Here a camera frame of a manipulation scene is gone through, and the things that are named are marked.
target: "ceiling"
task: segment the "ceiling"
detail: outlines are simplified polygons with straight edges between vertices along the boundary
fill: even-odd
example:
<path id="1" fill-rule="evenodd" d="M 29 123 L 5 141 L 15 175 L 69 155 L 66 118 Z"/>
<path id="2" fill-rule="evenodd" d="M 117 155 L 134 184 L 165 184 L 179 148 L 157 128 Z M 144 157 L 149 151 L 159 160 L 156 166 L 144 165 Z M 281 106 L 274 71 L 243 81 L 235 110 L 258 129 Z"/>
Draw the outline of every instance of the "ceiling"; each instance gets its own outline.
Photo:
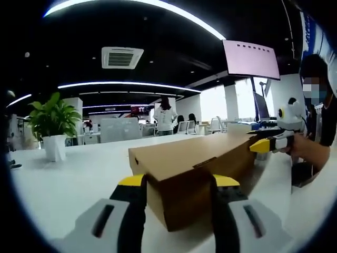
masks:
<path id="1" fill-rule="evenodd" d="M 203 20 L 228 40 L 274 48 L 280 74 L 298 73 L 302 27 L 298 10 L 287 0 L 284 4 L 293 39 L 281 0 L 166 2 Z M 13 35 L 8 66 L 15 71 L 11 71 L 10 88 L 17 98 L 32 94 L 8 108 L 20 116 L 29 114 L 28 103 L 44 102 L 60 85 L 127 81 L 186 87 L 227 70 L 221 40 L 185 17 L 163 8 L 135 1 L 100 0 L 77 4 L 43 17 L 54 5 L 51 1 L 24 1 L 15 9 L 21 22 L 11 23 Z M 102 69 L 101 49 L 104 46 L 142 48 L 144 53 L 134 70 Z M 219 84 L 231 85 L 238 78 L 225 76 L 208 80 L 192 89 L 201 91 Z M 59 91 L 63 98 L 79 96 L 84 106 L 148 104 L 160 97 L 158 93 L 179 95 L 177 99 L 197 94 L 128 84 L 83 85 Z"/>

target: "brown cardboard box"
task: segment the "brown cardboard box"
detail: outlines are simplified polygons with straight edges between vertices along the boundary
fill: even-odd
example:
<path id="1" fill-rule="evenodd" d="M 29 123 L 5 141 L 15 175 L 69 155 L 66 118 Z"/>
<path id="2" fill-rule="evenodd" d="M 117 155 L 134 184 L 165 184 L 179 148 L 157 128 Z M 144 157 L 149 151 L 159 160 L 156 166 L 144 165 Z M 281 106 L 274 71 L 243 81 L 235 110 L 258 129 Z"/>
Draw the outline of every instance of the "brown cardboard box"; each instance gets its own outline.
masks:
<path id="1" fill-rule="evenodd" d="M 150 175 L 148 205 L 168 231 L 176 231 L 209 211 L 211 173 L 240 181 L 252 169 L 249 145 L 255 141 L 247 134 L 217 133 L 128 152 L 133 174 Z"/>

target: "air conditioning vent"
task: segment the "air conditioning vent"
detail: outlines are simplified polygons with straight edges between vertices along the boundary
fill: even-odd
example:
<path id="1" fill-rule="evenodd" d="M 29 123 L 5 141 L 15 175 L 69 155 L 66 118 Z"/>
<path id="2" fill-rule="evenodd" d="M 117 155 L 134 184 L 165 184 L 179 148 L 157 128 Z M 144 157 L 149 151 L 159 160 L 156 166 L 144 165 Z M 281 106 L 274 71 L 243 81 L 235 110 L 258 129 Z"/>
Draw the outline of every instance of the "air conditioning vent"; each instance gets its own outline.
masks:
<path id="1" fill-rule="evenodd" d="M 103 47 L 103 69 L 130 69 L 136 68 L 144 50 L 130 47 Z"/>

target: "white flower pot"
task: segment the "white flower pot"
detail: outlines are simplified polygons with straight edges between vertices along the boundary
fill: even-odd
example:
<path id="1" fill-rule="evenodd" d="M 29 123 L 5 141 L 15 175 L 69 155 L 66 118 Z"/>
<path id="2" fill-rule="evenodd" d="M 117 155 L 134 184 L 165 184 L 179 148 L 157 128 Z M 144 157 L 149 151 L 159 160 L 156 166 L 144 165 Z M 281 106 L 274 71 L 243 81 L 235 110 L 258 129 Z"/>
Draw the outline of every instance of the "white flower pot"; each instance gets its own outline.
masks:
<path id="1" fill-rule="evenodd" d="M 65 160 L 65 135 L 46 136 L 42 139 L 48 160 L 52 162 Z"/>

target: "pink screen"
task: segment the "pink screen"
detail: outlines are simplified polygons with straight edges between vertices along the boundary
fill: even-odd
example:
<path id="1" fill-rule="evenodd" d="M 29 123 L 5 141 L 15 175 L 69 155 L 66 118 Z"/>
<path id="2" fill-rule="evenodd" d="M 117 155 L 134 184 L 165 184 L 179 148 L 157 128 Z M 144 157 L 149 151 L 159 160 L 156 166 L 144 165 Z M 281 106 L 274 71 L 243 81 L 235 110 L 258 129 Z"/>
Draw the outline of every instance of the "pink screen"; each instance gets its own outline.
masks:
<path id="1" fill-rule="evenodd" d="M 223 40 L 228 74 L 280 79 L 274 49 L 257 44 Z"/>

